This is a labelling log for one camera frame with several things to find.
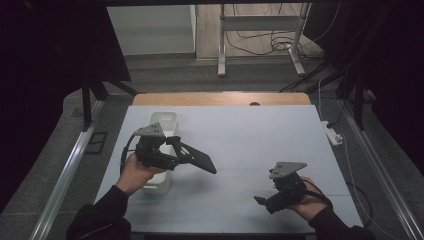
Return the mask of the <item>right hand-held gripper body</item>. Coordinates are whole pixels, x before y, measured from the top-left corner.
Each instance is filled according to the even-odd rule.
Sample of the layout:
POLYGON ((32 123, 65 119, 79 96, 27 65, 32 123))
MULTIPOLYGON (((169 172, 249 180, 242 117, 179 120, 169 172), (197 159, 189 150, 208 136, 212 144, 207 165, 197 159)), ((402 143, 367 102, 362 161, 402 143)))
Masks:
POLYGON ((274 182, 278 193, 265 200, 269 213, 283 210, 303 199, 306 185, 297 171, 306 166, 307 164, 302 162, 277 162, 270 170, 269 178, 274 182))

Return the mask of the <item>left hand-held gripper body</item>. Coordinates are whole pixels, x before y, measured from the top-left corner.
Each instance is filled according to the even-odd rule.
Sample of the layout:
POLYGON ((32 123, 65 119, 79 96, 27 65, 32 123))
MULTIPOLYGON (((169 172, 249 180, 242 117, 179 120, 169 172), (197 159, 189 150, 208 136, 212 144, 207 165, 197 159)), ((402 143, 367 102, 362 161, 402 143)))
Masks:
POLYGON ((166 136, 159 123, 153 123, 134 132, 139 137, 135 155, 143 166, 170 169, 170 161, 175 157, 162 153, 160 147, 166 143, 166 136))

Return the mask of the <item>white plastic storage bin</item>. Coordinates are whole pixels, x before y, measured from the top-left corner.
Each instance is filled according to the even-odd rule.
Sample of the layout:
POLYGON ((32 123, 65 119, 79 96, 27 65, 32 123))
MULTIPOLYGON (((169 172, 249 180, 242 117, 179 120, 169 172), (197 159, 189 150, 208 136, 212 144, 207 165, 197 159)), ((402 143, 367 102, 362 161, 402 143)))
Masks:
MULTIPOLYGON (((154 112, 150 117, 150 124, 159 123, 166 137, 175 136, 178 131, 178 116, 175 112, 154 112)), ((145 194, 165 194, 171 186, 172 172, 156 174, 142 188, 145 194)))

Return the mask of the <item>person's right hand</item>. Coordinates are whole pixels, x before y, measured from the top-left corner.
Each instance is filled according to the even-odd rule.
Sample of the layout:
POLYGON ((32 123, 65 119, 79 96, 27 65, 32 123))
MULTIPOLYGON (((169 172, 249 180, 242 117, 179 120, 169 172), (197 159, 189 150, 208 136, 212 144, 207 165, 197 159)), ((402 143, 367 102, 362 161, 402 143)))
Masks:
MULTIPOLYGON (((308 191, 322 196, 322 191, 313 183, 310 178, 301 177, 301 179, 308 191)), ((288 209, 297 213, 305 221, 310 221, 326 207, 327 204, 324 200, 321 200, 320 198, 315 196, 305 195, 300 202, 289 206, 288 209)))

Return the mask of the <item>person's left hand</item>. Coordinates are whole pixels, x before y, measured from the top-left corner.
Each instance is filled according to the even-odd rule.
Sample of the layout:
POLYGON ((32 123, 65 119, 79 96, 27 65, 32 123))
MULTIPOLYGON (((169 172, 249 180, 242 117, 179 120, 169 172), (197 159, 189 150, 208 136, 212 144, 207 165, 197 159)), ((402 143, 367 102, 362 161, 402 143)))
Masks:
POLYGON ((164 172, 164 169, 156 167, 145 167, 137 159, 135 154, 131 154, 124 165, 120 177, 115 186, 126 195, 131 196, 141 189, 156 174, 164 172))

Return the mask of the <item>white power strip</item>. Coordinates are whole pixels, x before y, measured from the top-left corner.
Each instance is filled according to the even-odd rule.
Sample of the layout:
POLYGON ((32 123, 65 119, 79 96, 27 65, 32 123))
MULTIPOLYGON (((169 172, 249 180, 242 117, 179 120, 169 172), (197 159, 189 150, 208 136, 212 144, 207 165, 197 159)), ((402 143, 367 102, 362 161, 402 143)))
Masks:
POLYGON ((343 136, 341 134, 338 134, 331 126, 328 121, 322 122, 322 127, 324 129, 324 132, 329 140, 329 142, 333 146, 341 145, 343 143, 343 136))

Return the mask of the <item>black stand legs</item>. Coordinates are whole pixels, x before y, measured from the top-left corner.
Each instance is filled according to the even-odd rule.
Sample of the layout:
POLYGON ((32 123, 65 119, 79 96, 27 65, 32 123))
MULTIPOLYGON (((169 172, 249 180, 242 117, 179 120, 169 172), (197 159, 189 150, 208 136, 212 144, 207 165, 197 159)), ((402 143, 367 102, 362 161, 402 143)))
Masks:
MULTIPOLYGON (((112 84, 132 96, 139 94, 139 91, 121 81, 107 80, 107 83, 112 84)), ((99 101, 104 101, 109 96, 103 81, 89 79, 84 79, 82 81, 83 132, 86 132, 94 122, 94 110, 91 107, 91 93, 93 93, 94 97, 99 101)))
POLYGON ((363 130, 364 80, 360 73, 346 73, 336 90, 336 97, 347 99, 351 92, 354 92, 353 119, 359 129, 363 130))

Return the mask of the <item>white cabinet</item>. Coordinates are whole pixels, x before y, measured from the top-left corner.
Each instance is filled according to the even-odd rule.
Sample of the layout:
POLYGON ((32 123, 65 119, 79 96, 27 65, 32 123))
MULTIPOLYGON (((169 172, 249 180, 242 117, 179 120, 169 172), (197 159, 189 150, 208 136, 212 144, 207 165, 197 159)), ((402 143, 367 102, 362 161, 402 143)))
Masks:
POLYGON ((108 7, 124 55, 195 52, 194 5, 108 7))

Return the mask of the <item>black curtain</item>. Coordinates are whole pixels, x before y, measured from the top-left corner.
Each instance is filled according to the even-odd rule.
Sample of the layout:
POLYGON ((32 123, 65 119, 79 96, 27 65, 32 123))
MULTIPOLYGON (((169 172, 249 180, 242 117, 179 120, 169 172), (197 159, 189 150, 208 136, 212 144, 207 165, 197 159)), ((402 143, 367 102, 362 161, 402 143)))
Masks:
POLYGON ((0 0, 0 213, 83 86, 128 81, 107 7, 94 0, 0 0))
POLYGON ((304 35, 338 66, 351 61, 378 8, 388 15, 360 62, 377 118, 424 172, 424 0, 336 0, 311 6, 304 35))

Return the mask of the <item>black floor frame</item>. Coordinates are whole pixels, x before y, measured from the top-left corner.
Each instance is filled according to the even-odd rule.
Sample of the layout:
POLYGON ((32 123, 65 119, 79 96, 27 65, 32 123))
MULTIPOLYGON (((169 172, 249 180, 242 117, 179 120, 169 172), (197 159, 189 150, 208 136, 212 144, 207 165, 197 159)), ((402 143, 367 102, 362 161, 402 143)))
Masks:
POLYGON ((107 132, 94 132, 87 144, 85 153, 89 155, 101 154, 106 143, 107 135, 107 132))

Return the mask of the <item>aluminium rail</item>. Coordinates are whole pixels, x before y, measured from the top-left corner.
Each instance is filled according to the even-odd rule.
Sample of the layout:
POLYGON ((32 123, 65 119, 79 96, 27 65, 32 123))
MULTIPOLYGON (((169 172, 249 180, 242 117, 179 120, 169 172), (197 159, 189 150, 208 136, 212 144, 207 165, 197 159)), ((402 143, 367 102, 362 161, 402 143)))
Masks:
POLYGON ((91 110, 92 119, 89 121, 88 127, 79 134, 29 240, 46 240, 93 135, 104 104, 104 101, 95 101, 91 110))
POLYGON ((389 176, 388 171, 383 165, 382 160, 377 154, 377 151, 372 145, 366 132, 361 130, 355 122, 352 115, 353 110, 348 103, 344 103, 342 100, 339 100, 338 103, 341 105, 344 118, 349 123, 350 128, 352 129, 370 164, 370 168, 382 186, 382 189, 385 192, 408 238, 410 240, 424 240, 424 231, 419 227, 412 210, 389 176))

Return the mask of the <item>white metal desk frame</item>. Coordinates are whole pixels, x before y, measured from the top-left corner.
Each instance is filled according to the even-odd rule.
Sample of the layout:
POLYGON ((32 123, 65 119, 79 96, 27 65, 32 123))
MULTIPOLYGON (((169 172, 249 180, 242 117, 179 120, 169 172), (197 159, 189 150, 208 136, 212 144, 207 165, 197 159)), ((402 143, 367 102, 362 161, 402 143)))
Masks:
POLYGON ((298 76, 305 76, 305 70, 298 57, 298 47, 310 4, 304 3, 299 16, 230 16, 225 14, 225 5, 220 5, 220 42, 218 53, 218 76, 226 74, 224 35, 227 31, 293 31, 294 39, 288 48, 298 76))

